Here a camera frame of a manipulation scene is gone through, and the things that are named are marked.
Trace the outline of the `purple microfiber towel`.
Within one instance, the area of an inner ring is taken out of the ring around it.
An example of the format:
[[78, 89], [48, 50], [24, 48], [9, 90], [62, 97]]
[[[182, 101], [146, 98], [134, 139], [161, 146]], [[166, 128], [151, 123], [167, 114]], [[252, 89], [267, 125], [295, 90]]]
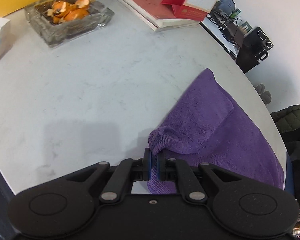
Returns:
[[284, 171], [260, 129], [215, 80], [201, 72], [148, 138], [153, 155], [210, 163], [282, 189]]

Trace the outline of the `grey plush slippers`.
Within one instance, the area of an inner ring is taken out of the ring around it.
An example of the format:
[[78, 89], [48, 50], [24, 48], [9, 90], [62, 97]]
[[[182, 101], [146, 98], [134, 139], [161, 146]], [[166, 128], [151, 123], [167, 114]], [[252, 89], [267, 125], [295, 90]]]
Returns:
[[264, 84], [259, 84], [255, 87], [255, 90], [257, 91], [258, 95], [260, 96], [261, 100], [265, 105], [268, 105], [272, 101], [271, 93], [267, 90], [265, 90]]

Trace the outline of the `olive puffer jacket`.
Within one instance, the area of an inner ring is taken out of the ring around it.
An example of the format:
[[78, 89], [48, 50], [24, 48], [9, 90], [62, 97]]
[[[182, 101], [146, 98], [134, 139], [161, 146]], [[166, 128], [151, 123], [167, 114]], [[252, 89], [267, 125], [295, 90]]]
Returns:
[[289, 106], [270, 115], [281, 134], [300, 128], [300, 105]]

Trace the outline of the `dark wooden office desk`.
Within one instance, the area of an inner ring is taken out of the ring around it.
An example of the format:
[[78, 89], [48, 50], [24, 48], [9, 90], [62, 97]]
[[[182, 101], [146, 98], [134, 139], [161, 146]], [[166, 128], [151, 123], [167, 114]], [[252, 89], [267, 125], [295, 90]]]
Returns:
[[210, 15], [208, 15], [199, 24], [231, 56], [233, 60], [237, 59], [239, 45], [235, 42], [234, 36], [230, 34], [230, 30], [226, 27], [226, 25], [218, 24]]

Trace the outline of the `black water dispenser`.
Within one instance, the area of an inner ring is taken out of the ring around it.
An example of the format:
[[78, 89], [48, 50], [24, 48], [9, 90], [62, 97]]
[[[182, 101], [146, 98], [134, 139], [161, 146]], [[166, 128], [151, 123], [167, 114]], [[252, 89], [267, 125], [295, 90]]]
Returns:
[[268, 56], [268, 51], [274, 47], [273, 42], [260, 28], [254, 28], [243, 40], [238, 52], [236, 64], [246, 74]]

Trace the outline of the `red notebook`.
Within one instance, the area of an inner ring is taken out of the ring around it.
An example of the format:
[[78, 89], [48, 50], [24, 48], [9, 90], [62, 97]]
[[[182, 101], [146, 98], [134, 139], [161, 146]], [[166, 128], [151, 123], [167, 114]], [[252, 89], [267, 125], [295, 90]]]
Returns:
[[161, 4], [162, 0], [117, 0], [134, 15], [138, 16], [153, 31], [163, 31], [198, 25], [198, 21], [177, 18], [170, 7]]

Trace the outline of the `blue bag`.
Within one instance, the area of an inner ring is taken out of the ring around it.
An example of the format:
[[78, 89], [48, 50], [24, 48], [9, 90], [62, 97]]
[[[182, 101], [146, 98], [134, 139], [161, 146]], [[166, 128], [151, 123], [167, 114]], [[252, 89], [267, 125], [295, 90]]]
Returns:
[[233, 0], [219, 0], [220, 4], [218, 9], [225, 12], [226, 14], [231, 14], [235, 9], [235, 2]]

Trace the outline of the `glass ashtray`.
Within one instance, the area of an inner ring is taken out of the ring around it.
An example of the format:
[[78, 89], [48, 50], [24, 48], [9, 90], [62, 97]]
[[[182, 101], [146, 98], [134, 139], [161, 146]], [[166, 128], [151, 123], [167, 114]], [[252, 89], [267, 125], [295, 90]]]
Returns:
[[115, 15], [97, 0], [40, 0], [24, 10], [27, 22], [50, 48], [105, 27]]

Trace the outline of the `orange peels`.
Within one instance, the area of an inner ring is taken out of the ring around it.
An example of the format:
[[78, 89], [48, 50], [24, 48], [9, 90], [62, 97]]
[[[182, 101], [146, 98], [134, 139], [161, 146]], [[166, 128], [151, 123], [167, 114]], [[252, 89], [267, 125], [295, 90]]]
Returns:
[[90, 3], [94, 0], [77, 0], [75, 3], [54, 1], [46, 15], [53, 24], [61, 24], [74, 20], [81, 20], [89, 15]]

